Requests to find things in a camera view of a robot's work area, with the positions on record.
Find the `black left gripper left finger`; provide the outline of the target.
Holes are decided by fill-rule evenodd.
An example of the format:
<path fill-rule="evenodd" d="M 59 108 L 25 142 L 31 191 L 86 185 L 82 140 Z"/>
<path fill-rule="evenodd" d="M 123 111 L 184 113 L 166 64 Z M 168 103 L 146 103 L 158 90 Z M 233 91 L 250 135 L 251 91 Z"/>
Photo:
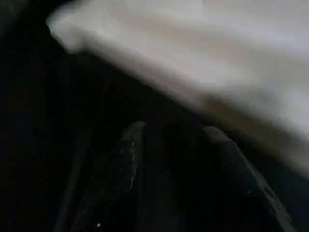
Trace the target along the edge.
<path fill-rule="evenodd" d="M 74 232 L 131 229 L 135 179 L 142 154 L 144 122 L 130 124 L 115 146 L 99 155 L 72 222 Z"/>

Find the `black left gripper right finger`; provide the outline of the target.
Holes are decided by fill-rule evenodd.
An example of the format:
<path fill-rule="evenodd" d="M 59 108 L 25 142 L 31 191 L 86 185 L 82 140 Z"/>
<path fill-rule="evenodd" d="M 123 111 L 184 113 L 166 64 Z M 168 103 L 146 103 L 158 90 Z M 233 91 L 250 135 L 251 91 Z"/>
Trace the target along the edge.
<path fill-rule="evenodd" d="M 237 144 L 216 127 L 206 126 L 203 132 L 217 146 L 222 167 L 232 179 L 232 186 L 262 207 L 267 218 L 275 223 L 276 231 L 295 232 L 287 210 Z"/>

